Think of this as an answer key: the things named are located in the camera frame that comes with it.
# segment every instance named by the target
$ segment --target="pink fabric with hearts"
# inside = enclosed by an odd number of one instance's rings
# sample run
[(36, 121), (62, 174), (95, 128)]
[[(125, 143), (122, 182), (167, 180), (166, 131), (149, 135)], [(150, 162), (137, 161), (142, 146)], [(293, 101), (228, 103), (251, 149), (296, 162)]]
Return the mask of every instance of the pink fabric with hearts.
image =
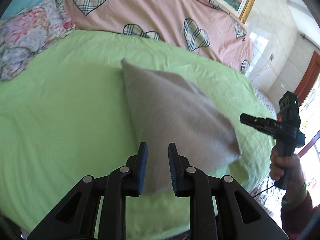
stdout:
[(237, 71), (252, 60), (244, 25), (213, 0), (66, 0), (65, 10), (81, 30), (161, 40)]

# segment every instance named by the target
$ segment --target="person's hand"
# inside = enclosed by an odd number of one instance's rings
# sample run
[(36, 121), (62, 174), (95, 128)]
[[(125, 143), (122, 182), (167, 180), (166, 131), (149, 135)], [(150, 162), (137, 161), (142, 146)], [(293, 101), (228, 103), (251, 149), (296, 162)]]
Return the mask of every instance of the person's hand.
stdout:
[(294, 157), (280, 157), (276, 146), (271, 150), (270, 177), (278, 181), (283, 175), (283, 168), (289, 168), (290, 177), (287, 185), (286, 200), (292, 199), (300, 192), (305, 183), (305, 177), (302, 171), (300, 158), (298, 155)]

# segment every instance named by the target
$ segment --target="green cuff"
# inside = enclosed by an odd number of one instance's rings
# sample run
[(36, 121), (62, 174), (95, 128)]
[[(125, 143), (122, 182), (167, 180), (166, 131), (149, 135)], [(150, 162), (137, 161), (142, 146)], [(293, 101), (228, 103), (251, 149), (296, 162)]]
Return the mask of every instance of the green cuff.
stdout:
[(305, 182), (300, 192), (295, 195), (294, 198), (290, 200), (285, 200), (285, 195), (282, 198), (282, 208), (284, 210), (291, 210), (301, 205), (301, 203), (306, 199), (307, 197), (307, 183)]

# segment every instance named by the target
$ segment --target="metal screw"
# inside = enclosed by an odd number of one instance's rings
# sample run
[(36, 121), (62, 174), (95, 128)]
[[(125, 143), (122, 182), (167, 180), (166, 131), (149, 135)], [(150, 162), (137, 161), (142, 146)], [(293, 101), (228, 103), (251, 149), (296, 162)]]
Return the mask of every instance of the metal screw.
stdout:
[(83, 180), (83, 182), (85, 182), (85, 183), (89, 183), (89, 182), (92, 181), (92, 176), (90, 176), (90, 175), (85, 176), (82, 180)]
[(129, 167), (127, 167), (127, 166), (123, 166), (123, 167), (120, 168), (120, 171), (121, 171), (122, 173), (126, 173), (126, 172), (128, 172), (129, 170), (130, 170)]
[(195, 173), (195, 172), (196, 172), (196, 168), (195, 168), (195, 167), (188, 167), (188, 168), (187, 168), (187, 172), (189, 172), (189, 173)]
[(227, 182), (227, 183), (233, 182), (233, 178), (232, 178), (231, 176), (229, 176), (229, 175), (225, 176), (223, 179), (224, 179), (224, 181)]

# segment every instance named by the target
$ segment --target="gray pillow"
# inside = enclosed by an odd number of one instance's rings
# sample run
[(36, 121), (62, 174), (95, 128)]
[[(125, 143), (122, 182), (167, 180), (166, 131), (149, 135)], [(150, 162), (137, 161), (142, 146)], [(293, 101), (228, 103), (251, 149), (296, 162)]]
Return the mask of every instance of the gray pillow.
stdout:
[(206, 173), (240, 157), (234, 127), (195, 85), (174, 73), (121, 63), (137, 145), (148, 144), (144, 193), (172, 188), (171, 142), (191, 166)]

